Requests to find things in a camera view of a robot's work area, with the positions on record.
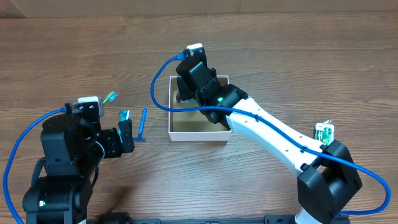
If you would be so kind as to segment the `teal toothpaste tube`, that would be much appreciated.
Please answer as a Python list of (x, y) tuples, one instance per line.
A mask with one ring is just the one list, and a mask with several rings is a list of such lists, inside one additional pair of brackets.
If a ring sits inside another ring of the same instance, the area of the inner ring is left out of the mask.
[(130, 110), (120, 110), (119, 111), (119, 122), (118, 122), (118, 126), (119, 132), (124, 132), (125, 130), (130, 130), (131, 128), (131, 120), (130, 120), (130, 114), (131, 111)]

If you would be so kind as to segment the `green soap pack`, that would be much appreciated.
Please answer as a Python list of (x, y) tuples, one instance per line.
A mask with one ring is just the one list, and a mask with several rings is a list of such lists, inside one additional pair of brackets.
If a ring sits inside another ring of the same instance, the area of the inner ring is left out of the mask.
[(329, 146), (335, 140), (335, 125), (332, 120), (316, 123), (313, 138)]

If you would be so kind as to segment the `clear pump soap bottle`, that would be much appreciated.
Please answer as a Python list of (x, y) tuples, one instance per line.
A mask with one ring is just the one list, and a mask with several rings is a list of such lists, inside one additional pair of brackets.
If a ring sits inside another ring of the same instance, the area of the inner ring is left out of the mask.
[(176, 99), (177, 103), (182, 103), (182, 104), (194, 104), (194, 103), (196, 103), (196, 101), (193, 98), (188, 99), (188, 100), (182, 100), (182, 97), (180, 96), (179, 92), (176, 94), (175, 99)]

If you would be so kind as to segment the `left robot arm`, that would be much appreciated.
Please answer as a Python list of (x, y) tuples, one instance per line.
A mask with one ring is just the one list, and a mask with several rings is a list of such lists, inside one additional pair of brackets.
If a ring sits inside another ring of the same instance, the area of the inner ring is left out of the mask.
[(101, 161), (134, 150), (131, 120), (101, 129), (99, 121), (61, 114), (42, 127), (44, 157), (35, 165), (22, 203), (26, 222), (85, 222)]

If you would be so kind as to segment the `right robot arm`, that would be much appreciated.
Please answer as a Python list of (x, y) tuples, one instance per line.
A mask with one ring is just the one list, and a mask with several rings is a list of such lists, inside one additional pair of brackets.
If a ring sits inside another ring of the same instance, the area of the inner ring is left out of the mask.
[(352, 161), (341, 142), (326, 145), (300, 134), (263, 110), (245, 91), (222, 85), (215, 69), (199, 58), (183, 60), (176, 72), (182, 98), (206, 106), (202, 114), (208, 121), (256, 142), (294, 174), (302, 207), (296, 223), (332, 223), (362, 187), (356, 169), (327, 158)]

